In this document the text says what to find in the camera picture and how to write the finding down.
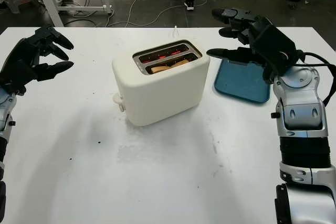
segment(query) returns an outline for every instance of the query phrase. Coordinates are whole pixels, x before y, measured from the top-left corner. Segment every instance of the table surface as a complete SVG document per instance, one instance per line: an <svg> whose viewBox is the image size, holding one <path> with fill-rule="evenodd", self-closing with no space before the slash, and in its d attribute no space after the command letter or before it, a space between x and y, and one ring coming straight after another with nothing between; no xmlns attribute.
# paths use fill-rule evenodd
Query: table surface
<svg viewBox="0 0 336 224"><path fill-rule="evenodd" d="M211 59L200 104L161 122L133 126L112 96L112 58L171 28L58 28L74 44L75 65L54 80L29 83L13 110L17 121L5 156L3 223L276 223L279 137L270 119L273 94L257 105L213 88L219 59ZM312 28L281 28L297 48L336 63L336 53ZM1 64L34 28L0 36ZM179 28L203 49L240 46L218 28ZM49 56L48 62L57 60ZM319 68L320 97L331 75ZM336 122L336 99L327 106ZM336 129L329 127L332 161Z"/></svg>

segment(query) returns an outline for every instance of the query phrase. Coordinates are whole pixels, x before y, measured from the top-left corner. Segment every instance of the toaster slot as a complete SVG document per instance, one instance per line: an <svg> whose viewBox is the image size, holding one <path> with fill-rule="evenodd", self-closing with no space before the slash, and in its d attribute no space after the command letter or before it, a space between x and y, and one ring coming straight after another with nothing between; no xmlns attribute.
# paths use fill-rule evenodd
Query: toaster slot
<svg viewBox="0 0 336 224"><path fill-rule="evenodd" d="M193 61L196 59L198 59L198 57L194 53L190 52L188 54L184 54L184 55L181 55L175 58L171 58L166 61L161 61L160 63L157 63L157 64L147 66L146 71L148 74L154 74L154 73L162 72L164 70L178 67L180 65L189 63L190 61Z"/></svg>
<svg viewBox="0 0 336 224"><path fill-rule="evenodd" d="M177 55L181 52L188 51L189 47L186 44L179 44L176 46L160 49L139 57L141 63L146 64L155 60L161 60L166 57Z"/></svg>

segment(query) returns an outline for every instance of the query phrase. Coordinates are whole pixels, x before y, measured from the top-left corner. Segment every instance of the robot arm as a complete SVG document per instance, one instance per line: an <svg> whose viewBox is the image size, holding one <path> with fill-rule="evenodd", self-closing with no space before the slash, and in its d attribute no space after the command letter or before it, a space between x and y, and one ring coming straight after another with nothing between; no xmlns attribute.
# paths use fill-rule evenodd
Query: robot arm
<svg viewBox="0 0 336 224"><path fill-rule="evenodd" d="M335 79L322 102L317 94L319 73L312 66L336 67L323 58L303 53L270 20L241 9L215 9L213 16L229 27L223 37L238 38L250 48L210 49L207 53L240 63L263 66L263 78L273 83L278 98L276 112L282 161L275 199L278 224L336 223L336 170L330 163L325 106L335 92ZM321 65L303 64L306 55L316 56Z"/></svg>
<svg viewBox="0 0 336 224"><path fill-rule="evenodd" d="M0 222L4 218L6 203L6 185L2 181L5 168L3 160L12 126L15 126L11 111L16 104L16 96L24 95L25 84L30 81L53 79L74 64L68 61L68 56L53 42L73 49L72 43L54 28L42 27L33 36L16 44L0 71ZM39 57L49 54L64 61L52 66L47 63L39 64Z"/></svg>

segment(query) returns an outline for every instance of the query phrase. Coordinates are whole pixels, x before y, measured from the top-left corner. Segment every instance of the toaster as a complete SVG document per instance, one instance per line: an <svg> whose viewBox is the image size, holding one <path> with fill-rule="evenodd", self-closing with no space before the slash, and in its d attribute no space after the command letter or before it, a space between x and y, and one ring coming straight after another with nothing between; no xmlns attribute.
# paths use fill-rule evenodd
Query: toaster
<svg viewBox="0 0 336 224"><path fill-rule="evenodd" d="M113 99L134 125L168 118L199 104L209 62L191 40L116 57L112 68L119 94Z"/></svg>

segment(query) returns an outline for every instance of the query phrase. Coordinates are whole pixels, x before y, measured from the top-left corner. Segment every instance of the concrete floor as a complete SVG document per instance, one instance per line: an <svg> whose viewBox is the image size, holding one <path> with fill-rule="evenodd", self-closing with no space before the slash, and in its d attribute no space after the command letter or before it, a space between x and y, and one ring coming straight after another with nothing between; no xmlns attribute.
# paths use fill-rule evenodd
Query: concrete floor
<svg viewBox="0 0 336 224"><path fill-rule="evenodd" d="M67 0L84 4L85 0ZM115 14L110 23L127 20L130 6L134 0L111 0ZM201 4L205 0L196 0ZM222 23L211 16L213 8L238 7L250 9L254 13L269 17L277 26L312 26L317 32L336 49L336 2L335 0L302 0L297 9L288 7L286 0L206 0L207 3L196 7L195 11L187 12L184 7L173 8L164 12L160 18L148 27L220 27ZM147 24L152 21L160 11L175 5L181 5L182 0L138 0L133 7L130 21L137 24ZM90 5L100 5L100 0L91 0ZM20 14L12 14L9 10L0 14L0 33L11 26L42 26L52 24L48 13L43 6L37 7L25 4L20 7ZM61 12L62 20L74 20L72 14ZM107 15L95 13L89 17L104 27ZM90 22L75 22L69 26L93 26Z"/></svg>

